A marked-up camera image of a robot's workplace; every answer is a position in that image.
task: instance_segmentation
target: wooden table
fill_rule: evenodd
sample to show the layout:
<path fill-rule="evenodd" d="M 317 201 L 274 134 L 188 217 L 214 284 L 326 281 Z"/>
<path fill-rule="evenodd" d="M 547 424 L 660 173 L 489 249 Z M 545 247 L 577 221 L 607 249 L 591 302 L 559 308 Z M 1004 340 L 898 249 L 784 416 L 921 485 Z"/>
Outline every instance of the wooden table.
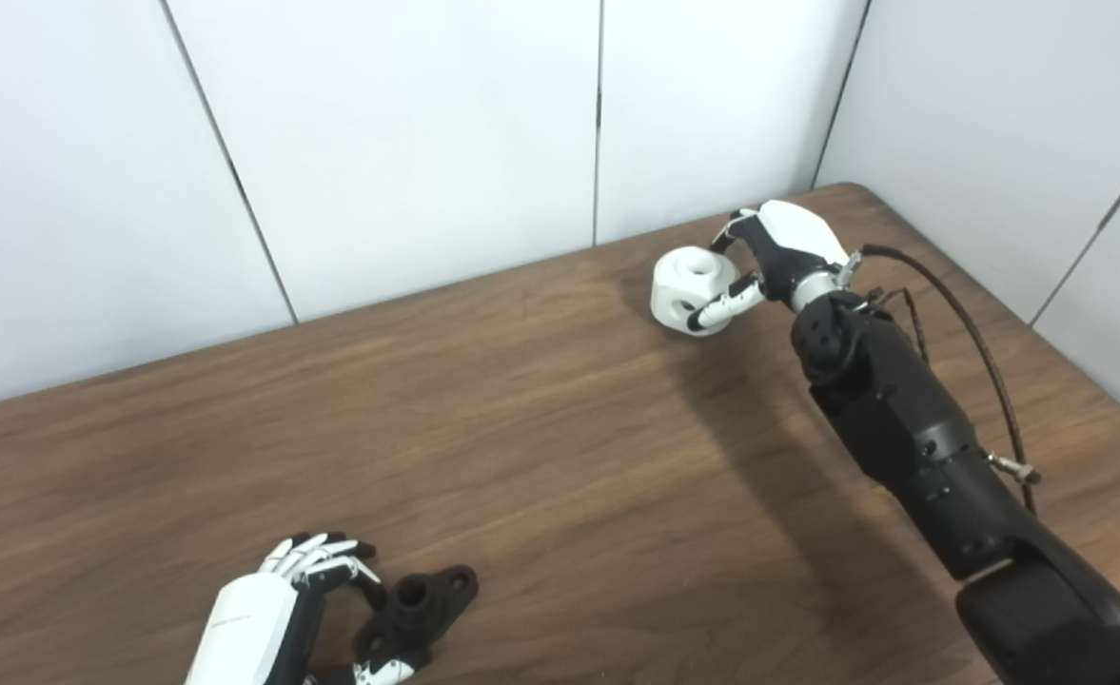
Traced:
<path fill-rule="evenodd" d="M 860 187 L 799 196 L 925 260 L 990 339 L 1047 523 L 1120 588 L 1120 407 Z M 181 682 L 213 594 L 298 529 L 482 593 L 413 682 L 987 682 L 954 582 L 806 397 L 786 309 L 656 326 L 652 263 L 712 217 L 0 403 L 0 682 Z M 746 255 L 739 255 L 745 262 Z M 991 447 L 967 335 L 914 285 Z M 367 617 L 333 600 L 316 656 Z"/>

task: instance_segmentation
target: robotic hand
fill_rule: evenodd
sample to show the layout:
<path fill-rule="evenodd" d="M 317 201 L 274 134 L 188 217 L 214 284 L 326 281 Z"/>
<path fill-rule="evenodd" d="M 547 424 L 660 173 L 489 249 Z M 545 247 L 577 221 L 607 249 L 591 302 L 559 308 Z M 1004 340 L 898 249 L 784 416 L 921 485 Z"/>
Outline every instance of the robotic hand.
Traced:
<path fill-rule="evenodd" d="M 299 534 L 278 543 L 259 571 L 221 589 L 186 685 L 395 685 L 416 672 L 399 658 L 373 670 L 365 663 L 337 668 L 324 679 L 307 675 L 326 594 L 355 585 L 374 611 L 386 590 L 364 561 L 372 545 L 343 534 Z"/>
<path fill-rule="evenodd" d="M 725 251 L 743 240 L 759 270 L 737 278 Z M 903 261 L 944 295 L 978 344 L 1017 460 L 978 444 L 969 416 L 886 311 L 851 291 L 865 257 Z M 794 312 L 791 342 L 809 393 L 865 476 L 902 504 L 948 573 L 956 610 L 1009 685 L 1120 684 L 1120 592 L 1035 516 L 1016 415 L 969 315 L 928 269 L 892 247 L 847 255 L 815 213 L 773 199 L 734 213 L 708 251 L 681 247 L 654 270 L 652 312 L 709 335 L 763 301 Z M 1017 478 L 1026 506 L 999 479 Z"/>

